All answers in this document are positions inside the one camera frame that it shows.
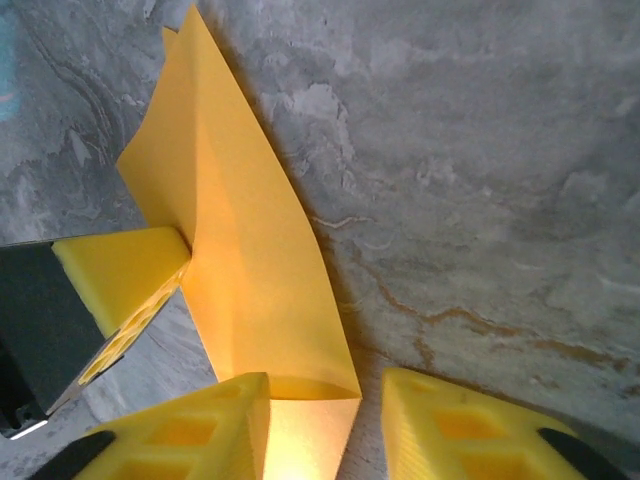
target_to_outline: yellow foam block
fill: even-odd
[[[290,442],[317,447],[306,471],[320,476],[300,478],[333,478],[361,393],[313,231],[196,8],[164,38],[165,66],[118,169],[149,223],[192,246],[182,288],[218,378],[265,371],[274,400],[339,423],[312,432],[294,408],[273,415],[273,438],[297,422]]]
[[[383,374],[382,432],[391,480],[581,480],[537,433],[561,422],[401,368]]]
[[[116,440],[75,480],[261,479],[269,381],[248,373],[105,423]]]
[[[176,290],[190,258],[171,227],[68,238],[52,250],[102,334],[113,336],[80,383],[108,368],[134,342]]]

